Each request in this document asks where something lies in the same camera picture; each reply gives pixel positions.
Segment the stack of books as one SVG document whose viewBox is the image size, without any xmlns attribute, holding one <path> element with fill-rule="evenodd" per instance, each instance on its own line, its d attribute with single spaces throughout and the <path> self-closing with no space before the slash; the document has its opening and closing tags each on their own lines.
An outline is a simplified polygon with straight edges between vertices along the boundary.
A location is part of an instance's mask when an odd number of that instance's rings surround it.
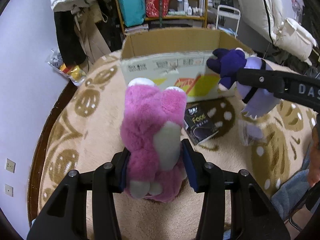
<svg viewBox="0 0 320 240">
<path fill-rule="evenodd" d="M 124 29 L 124 34 L 125 35 L 131 35 L 134 33 L 139 33 L 139 32 L 144 32 L 144 31 L 149 31 L 149 25 L 148 24 L 143 24 L 143 25 L 137 25 L 134 27 L 128 27 Z"/>
</svg>

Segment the wall socket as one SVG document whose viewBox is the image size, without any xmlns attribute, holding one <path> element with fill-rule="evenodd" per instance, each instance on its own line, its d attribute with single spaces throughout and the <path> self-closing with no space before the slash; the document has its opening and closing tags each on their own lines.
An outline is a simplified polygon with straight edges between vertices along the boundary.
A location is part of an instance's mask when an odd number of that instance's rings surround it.
<svg viewBox="0 0 320 240">
<path fill-rule="evenodd" d="M 11 173 L 15 173 L 16 163 L 10 159 L 6 159 L 5 169 Z"/>
<path fill-rule="evenodd" d="M 10 197 L 14 196 L 14 188 L 8 184 L 4 185 L 4 192 Z"/>
</svg>

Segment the white rolling cart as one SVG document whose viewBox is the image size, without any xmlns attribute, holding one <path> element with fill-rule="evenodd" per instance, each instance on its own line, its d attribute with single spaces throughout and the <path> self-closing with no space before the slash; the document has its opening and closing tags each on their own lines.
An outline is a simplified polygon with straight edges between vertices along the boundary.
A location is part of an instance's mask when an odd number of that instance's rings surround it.
<svg viewBox="0 0 320 240">
<path fill-rule="evenodd" d="M 238 30 L 241 20 L 241 11 L 229 5 L 220 4 L 217 8 L 208 8 L 208 19 L 212 23 L 208 24 L 208 28 L 212 30 L 221 30 L 225 33 L 238 37 Z"/>
</svg>

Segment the wall socket lower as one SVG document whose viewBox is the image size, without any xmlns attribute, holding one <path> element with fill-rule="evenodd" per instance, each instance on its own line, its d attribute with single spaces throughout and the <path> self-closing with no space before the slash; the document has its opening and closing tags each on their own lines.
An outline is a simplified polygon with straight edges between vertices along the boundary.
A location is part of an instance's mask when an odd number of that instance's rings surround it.
<svg viewBox="0 0 320 240">
<path fill-rule="evenodd" d="M 4 192 L 10 197 L 14 196 L 14 188 L 8 184 L 4 185 Z"/>
</svg>

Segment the wooden shelf unit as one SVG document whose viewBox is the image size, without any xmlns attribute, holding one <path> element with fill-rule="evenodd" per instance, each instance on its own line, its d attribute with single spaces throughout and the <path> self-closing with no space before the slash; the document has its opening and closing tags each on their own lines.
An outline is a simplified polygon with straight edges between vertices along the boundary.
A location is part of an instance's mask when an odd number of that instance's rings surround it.
<svg viewBox="0 0 320 240">
<path fill-rule="evenodd" d="M 207 26 L 208 0 L 115 0 L 124 36 L 150 28 Z"/>
</svg>

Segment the beige floral carpet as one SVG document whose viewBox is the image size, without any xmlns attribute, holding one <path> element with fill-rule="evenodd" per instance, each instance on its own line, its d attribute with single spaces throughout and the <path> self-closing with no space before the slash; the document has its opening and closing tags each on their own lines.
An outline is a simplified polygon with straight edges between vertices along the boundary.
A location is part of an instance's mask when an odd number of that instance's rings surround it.
<svg viewBox="0 0 320 240">
<path fill-rule="evenodd" d="M 119 66 L 121 52 L 101 57 L 86 81 L 55 122 L 48 139 L 38 207 L 44 207 L 68 171 L 93 171 L 123 150 L 125 81 Z M 219 128 L 215 137 L 197 146 L 206 160 L 223 170 L 247 169 L 272 196 L 301 170 L 316 113 L 282 101 L 267 115 L 250 118 L 236 97 L 200 103 Z M 203 195 L 185 181 L 177 198 L 169 203 L 114 197 L 123 239 L 194 239 Z"/>
</svg>

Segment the red patterned bag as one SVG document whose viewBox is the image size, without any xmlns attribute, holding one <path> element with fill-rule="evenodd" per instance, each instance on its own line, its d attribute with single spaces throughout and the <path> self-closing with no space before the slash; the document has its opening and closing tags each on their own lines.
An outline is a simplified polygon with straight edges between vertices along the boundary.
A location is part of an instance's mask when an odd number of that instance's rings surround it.
<svg viewBox="0 0 320 240">
<path fill-rule="evenodd" d="M 167 16 L 170 0 L 163 0 L 163 16 Z M 159 0 L 145 0 L 146 16 L 149 18 L 159 17 Z"/>
</svg>

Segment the teal bag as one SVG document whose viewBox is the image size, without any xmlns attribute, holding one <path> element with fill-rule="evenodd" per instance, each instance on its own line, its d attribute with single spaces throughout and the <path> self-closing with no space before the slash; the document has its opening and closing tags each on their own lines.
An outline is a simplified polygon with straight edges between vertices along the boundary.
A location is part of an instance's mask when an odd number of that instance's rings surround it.
<svg viewBox="0 0 320 240">
<path fill-rule="evenodd" d="M 127 27 L 141 25 L 146 16 L 145 0 L 118 0 L 124 24 Z"/>
</svg>

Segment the cardboard box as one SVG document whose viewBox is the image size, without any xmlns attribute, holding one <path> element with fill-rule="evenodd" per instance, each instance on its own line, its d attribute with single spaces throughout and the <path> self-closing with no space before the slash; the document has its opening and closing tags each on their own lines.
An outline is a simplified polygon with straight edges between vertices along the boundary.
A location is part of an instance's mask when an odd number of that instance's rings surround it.
<svg viewBox="0 0 320 240">
<path fill-rule="evenodd" d="M 163 28 L 135 33 L 125 38 L 120 66 L 125 83 L 144 77 L 160 89 L 176 86 L 184 90 L 188 102 L 233 96 L 236 88 L 219 89 L 219 74 L 207 60 L 217 48 L 254 51 L 233 36 L 206 28 Z"/>
</svg>

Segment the pink bunny plush toy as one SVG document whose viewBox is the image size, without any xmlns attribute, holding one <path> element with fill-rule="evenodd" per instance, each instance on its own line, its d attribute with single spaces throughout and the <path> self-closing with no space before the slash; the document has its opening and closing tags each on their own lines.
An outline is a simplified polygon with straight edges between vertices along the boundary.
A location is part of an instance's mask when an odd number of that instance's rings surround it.
<svg viewBox="0 0 320 240">
<path fill-rule="evenodd" d="M 178 87 L 160 90 L 142 77 L 129 82 L 120 136 L 130 152 L 125 191 L 131 197 L 166 203 L 178 195 L 187 177 L 181 154 L 186 105 Z"/>
</svg>

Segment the green pole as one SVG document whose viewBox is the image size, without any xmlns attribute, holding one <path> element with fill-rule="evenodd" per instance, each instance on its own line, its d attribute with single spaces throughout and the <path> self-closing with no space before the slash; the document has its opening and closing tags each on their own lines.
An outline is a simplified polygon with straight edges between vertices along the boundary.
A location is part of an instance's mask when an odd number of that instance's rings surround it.
<svg viewBox="0 0 320 240">
<path fill-rule="evenodd" d="M 163 28 L 163 4 L 162 4 L 163 0 L 159 0 L 159 28 Z"/>
</svg>

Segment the cream recliner chair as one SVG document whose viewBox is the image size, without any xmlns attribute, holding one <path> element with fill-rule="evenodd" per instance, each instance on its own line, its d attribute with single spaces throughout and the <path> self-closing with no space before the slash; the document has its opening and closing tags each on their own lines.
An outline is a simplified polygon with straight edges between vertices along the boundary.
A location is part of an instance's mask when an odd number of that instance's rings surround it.
<svg viewBox="0 0 320 240">
<path fill-rule="evenodd" d="M 293 3 L 303 0 L 238 0 L 244 22 L 272 45 L 287 51 L 303 62 L 309 60 L 316 39 L 300 25 L 302 12 L 295 12 Z"/>
</svg>

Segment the beige hanging trousers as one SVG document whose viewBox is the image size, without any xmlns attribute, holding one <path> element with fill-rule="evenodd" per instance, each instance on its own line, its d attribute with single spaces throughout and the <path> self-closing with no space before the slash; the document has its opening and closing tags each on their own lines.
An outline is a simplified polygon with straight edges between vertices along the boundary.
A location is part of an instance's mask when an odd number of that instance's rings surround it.
<svg viewBox="0 0 320 240">
<path fill-rule="evenodd" d="M 82 8 L 74 15 L 75 32 L 90 64 L 111 52 L 94 22 L 92 12 L 90 8 Z"/>
</svg>

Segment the wall socket upper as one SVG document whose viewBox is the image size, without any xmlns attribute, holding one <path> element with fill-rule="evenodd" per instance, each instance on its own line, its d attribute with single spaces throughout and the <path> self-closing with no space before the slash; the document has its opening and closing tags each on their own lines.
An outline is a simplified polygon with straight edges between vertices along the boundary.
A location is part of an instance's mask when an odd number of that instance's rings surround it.
<svg viewBox="0 0 320 240">
<path fill-rule="evenodd" d="M 10 159 L 6 159 L 5 169 L 11 173 L 15 173 L 16 163 Z"/>
</svg>

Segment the plastic bag of toys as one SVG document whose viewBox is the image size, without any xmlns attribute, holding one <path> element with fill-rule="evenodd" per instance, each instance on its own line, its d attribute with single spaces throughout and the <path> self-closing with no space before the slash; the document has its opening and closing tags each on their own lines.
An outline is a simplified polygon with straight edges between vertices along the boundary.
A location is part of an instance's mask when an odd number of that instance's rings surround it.
<svg viewBox="0 0 320 240">
<path fill-rule="evenodd" d="M 46 59 L 46 62 L 53 70 L 60 73 L 63 77 L 68 78 L 72 83 L 79 87 L 86 78 L 86 73 L 78 66 L 66 66 L 61 53 L 58 49 L 51 50 L 51 53 Z"/>
</svg>

